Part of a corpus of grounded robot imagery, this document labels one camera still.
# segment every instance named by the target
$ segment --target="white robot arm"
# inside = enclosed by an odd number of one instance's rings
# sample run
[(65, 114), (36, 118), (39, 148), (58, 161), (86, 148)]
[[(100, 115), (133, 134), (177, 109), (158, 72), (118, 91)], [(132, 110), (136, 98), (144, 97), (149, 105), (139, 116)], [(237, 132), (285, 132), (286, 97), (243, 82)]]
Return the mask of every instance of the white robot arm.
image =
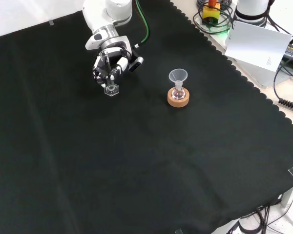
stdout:
[(143, 63), (143, 58), (132, 51), (128, 38), (120, 37), (115, 28), (130, 21), (132, 0), (86, 0), (83, 15), (92, 31), (86, 49), (101, 50), (93, 67), (93, 76), (105, 88), (106, 94), (118, 94), (119, 87), (114, 80), (124, 72), (133, 72)]

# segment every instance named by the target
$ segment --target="green cable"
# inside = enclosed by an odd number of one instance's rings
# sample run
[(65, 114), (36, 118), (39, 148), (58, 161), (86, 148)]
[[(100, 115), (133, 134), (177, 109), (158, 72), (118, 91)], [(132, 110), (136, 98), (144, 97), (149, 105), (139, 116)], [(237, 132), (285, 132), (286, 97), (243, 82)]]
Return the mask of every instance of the green cable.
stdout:
[(144, 14), (142, 13), (141, 6), (140, 6), (138, 0), (136, 0), (136, 5), (137, 5), (138, 11), (139, 11), (139, 13), (141, 15), (141, 18), (142, 18), (142, 20), (144, 21), (144, 23), (146, 25), (146, 37), (141, 41), (141, 44), (142, 44), (142, 43), (144, 43), (148, 39), (148, 37), (150, 35), (150, 29), (148, 27), (147, 20), (146, 20)]

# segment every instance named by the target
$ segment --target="white table surface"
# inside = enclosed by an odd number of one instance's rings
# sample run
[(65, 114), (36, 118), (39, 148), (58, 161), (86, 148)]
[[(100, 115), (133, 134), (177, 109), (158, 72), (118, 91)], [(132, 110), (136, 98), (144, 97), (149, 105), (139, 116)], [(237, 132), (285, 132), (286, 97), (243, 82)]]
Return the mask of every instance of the white table surface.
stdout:
[[(174, 5), (180, 9), (189, 20), (192, 21), (193, 15), (197, 13), (197, 6), (196, 0), (170, 0)], [(286, 15), (293, 16), (293, 7), (288, 7), (285, 4), (286, 1), (277, 0), (274, 3), (274, 6), (271, 9), (271, 16), (272, 19), (278, 23), (281, 27), (288, 30), (290, 33), (293, 34), (293, 17), (285, 17)], [(225, 54), (225, 49), (216, 42), (210, 35), (205, 34), (209, 40), (211, 41), (212, 45), (214, 45), (217, 50), (221, 51), (222, 54)], [(233, 62), (233, 65), (239, 70), (243, 76), (246, 76), (250, 82), (254, 84), (255, 87), (259, 88), (262, 93), (264, 93), (267, 98), (273, 101), (275, 105), (277, 105), (280, 111), (284, 112), (286, 117), (289, 118), (293, 123), (293, 110), (290, 110), (287, 107), (284, 107), (278, 103), (278, 98), (275, 96), (273, 88), (260, 88), (258, 83), (251, 79), (251, 76), (233, 59), (230, 58)], [(276, 86), (277, 92), (279, 96), (283, 99), (289, 100), (293, 102), (293, 78), (284, 81)]]

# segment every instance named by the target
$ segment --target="table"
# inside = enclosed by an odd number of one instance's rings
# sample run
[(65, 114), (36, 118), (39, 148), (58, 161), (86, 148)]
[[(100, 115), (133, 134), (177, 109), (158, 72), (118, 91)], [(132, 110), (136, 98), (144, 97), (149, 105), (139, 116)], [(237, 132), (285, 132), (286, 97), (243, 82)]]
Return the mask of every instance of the table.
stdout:
[[(183, 13), (185, 13), (186, 17), (189, 18), (189, 20), (192, 20), (193, 15), (197, 13), (197, 6), (196, 1), (194, 0), (171, 0), (171, 2), (174, 3), (174, 5), (180, 9)], [(293, 7), (287, 8), (287, 5), (282, 4), (281, 1), (276, 1), (274, 3), (274, 6), (271, 9), (271, 15), (272, 18), (275, 19), (275, 21), (283, 28), (287, 29), (290, 33), (293, 34), (293, 23), (290, 23), (289, 21), (284, 20), (284, 16), (288, 15), (290, 13), (293, 13)], [(218, 37), (218, 36), (211, 36), (208, 34), (205, 34), (206, 37), (209, 38), (212, 45), (217, 48), (217, 50), (221, 51), (222, 54), (225, 53), (225, 38)], [(280, 109), (280, 111), (284, 112), (285, 116), (289, 118), (293, 123), (293, 111), (289, 110), (289, 108), (284, 107), (283, 105), (278, 103), (278, 98), (275, 96), (273, 88), (264, 88), (261, 87), (260, 84), (258, 84), (254, 79), (252, 79), (251, 74), (249, 74), (241, 64), (239, 64), (236, 60), (232, 58), (228, 58), (232, 61), (233, 65), (236, 66), (237, 70), (239, 70), (242, 75), (246, 76), (248, 78), (249, 82), (252, 82), (255, 87), (260, 89), (260, 92), (264, 93), (267, 98), (273, 101), (275, 105), (277, 105)], [(278, 85), (276, 85), (276, 89), (281, 97), (283, 97), (286, 100), (291, 100), (293, 102), (293, 78), (289, 76), (289, 79), (287, 81), (284, 81)], [(289, 191), (286, 191), (283, 195), (283, 201), (282, 205), (286, 207), (293, 199), (293, 188)], [(227, 225), (218, 228), (213, 234), (223, 234), (227, 232), (236, 222), (237, 220), (233, 220), (229, 222)]]
[[(192, 21), (193, 15), (197, 13), (197, 6), (195, 0), (171, 0), (171, 2), (173, 2), (174, 5), (177, 6), (177, 8), (180, 9), (183, 13), (185, 13), (189, 20)], [(282, 1), (276, 1), (271, 9), (271, 15), (272, 18), (276, 21), (276, 23), (278, 23), (281, 27), (284, 27), (290, 33), (293, 34), (293, 18), (287, 19), (285, 17), (286, 15), (290, 14), (290, 12), (293, 13), (293, 11), (291, 11), (293, 10), (293, 7), (287, 8), (287, 6), (290, 5), (284, 5)], [(221, 51), (222, 54), (225, 53), (224, 40), (218, 40), (217, 42), (215, 40), (215, 37), (212, 38), (210, 35), (207, 34), (206, 36), (211, 41), (212, 45), (214, 45), (217, 48), (217, 50)], [(246, 76), (248, 80), (254, 84), (255, 87), (259, 88), (260, 91), (267, 96), (267, 98), (272, 100), (273, 103), (279, 107), (280, 111), (284, 112), (285, 116), (289, 118), (293, 123), (293, 111), (278, 103), (278, 98), (275, 96), (273, 88), (261, 88), (260, 85), (256, 81), (254, 81), (254, 79), (251, 78), (251, 74), (249, 74), (244, 67), (238, 64), (236, 60), (231, 58), (229, 59), (233, 62), (233, 65), (236, 66), (237, 70), (239, 70), (242, 73), (242, 75)], [(276, 89), (282, 98), (293, 102), (293, 78), (278, 84), (276, 86)]]

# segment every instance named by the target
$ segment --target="black cloth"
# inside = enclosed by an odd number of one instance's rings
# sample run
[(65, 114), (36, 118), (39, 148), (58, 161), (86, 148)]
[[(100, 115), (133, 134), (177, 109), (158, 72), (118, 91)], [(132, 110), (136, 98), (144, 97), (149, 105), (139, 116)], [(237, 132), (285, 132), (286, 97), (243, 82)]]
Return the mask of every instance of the black cloth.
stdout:
[[(291, 121), (168, 0), (140, 4), (145, 62), (114, 97), (81, 12), (0, 37), (0, 234), (208, 234), (293, 186)], [(145, 36), (136, 12), (118, 32)]]

